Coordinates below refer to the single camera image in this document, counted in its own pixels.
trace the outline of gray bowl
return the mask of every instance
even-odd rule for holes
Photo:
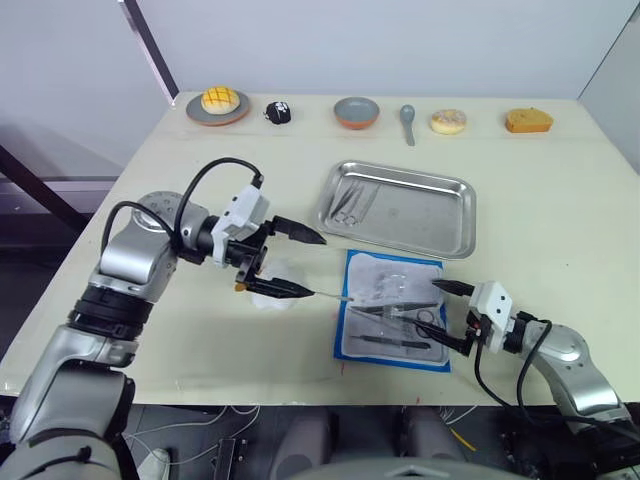
[[[376,121],[380,114],[380,107],[368,98],[347,97],[335,104],[333,112],[342,125],[360,130]]]

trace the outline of yellow cable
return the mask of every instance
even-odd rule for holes
[[[458,441],[461,444],[463,444],[465,447],[467,447],[469,450],[471,450],[472,452],[477,452],[478,451],[478,449],[476,447],[474,447],[469,442],[467,442],[464,438],[462,438],[462,435],[460,435],[458,432],[456,432],[453,428],[450,428],[449,430],[451,430],[451,433],[453,433],[453,436],[456,437],[458,439]]]

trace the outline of white table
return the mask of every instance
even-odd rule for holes
[[[375,98],[378,121],[356,132],[333,118],[338,97],[251,95],[247,118],[207,128],[184,114],[194,95],[179,95],[73,247],[2,361],[0,393],[20,392],[85,289],[111,206],[154,190],[182,192],[206,162],[235,156],[262,169],[269,214],[307,223],[330,168],[347,159],[466,180],[477,193],[477,247],[465,260],[446,262],[445,276],[499,279],[522,309],[579,330],[620,397],[640,400],[640,181],[577,102],[382,97]],[[274,126],[262,110],[280,99],[290,102],[293,121]],[[405,144],[397,118],[404,103],[417,111],[415,148]],[[532,105],[553,115],[552,130],[507,132],[505,112]],[[463,109],[467,130],[455,137],[433,133],[427,118],[440,108]],[[220,212],[249,177],[242,168],[216,169],[194,200]],[[345,248],[390,251],[334,236],[328,241],[319,247],[272,238],[267,259],[286,257],[306,271],[311,288],[338,292]],[[335,360],[337,302],[312,297],[283,313],[259,311],[249,294],[232,292],[234,275],[212,263],[179,265],[126,370],[137,383],[136,402],[492,403],[476,385],[473,362],[458,354],[452,374]],[[464,303],[452,299],[448,308],[450,321],[462,325]],[[507,353],[483,357],[486,381],[510,400],[520,366]],[[530,373],[525,398],[551,402],[537,372]]]

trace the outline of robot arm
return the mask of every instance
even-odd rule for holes
[[[591,361],[587,343],[578,332],[563,325],[552,325],[548,330],[550,323],[525,312],[512,313],[513,301],[498,282],[475,287],[450,280],[433,283],[446,292],[471,297],[465,339],[436,333],[454,345],[459,342],[464,348],[457,350],[466,356],[474,340],[494,353],[506,350],[525,360],[533,352],[532,364],[549,384],[559,418],[567,420],[569,428],[585,443],[599,472],[640,464],[638,429],[613,387]],[[546,336],[537,345],[542,335]]]
[[[135,385],[114,369],[133,361],[137,338],[179,257],[199,264],[213,256],[220,267],[239,268],[236,282],[249,291],[276,298],[314,294],[284,279],[257,276],[265,241],[276,232],[325,243],[300,223],[281,217],[263,222],[268,202],[259,186],[245,187],[220,217],[182,198],[173,192],[146,195],[127,226],[104,242],[85,292],[56,329],[14,406],[10,437],[16,451],[2,466],[3,479],[137,478],[120,435]],[[158,219],[172,225],[181,210],[178,244]]]

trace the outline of metal rod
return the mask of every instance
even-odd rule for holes
[[[153,38],[149,25],[147,25],[147,21],[144,19],[138,3],[136,0],[118,0],[118,3],[122,7],[129,27],[136,37],[149,67],[151,67],[153,76],[162,89],[162,93],[164,93],[167,98],[169,105],[173,105],[173,100],[178,96],[180,90],[160,53],[158,44]]]
[[[315,293],[316,295],[322,295],[323,297],[335,298],[336,300],[340,300],[341,302],[353,302],[353,298],[346,297],[343,295],[334,295],[332,293],[325,293],[325,292],[315,292]]]

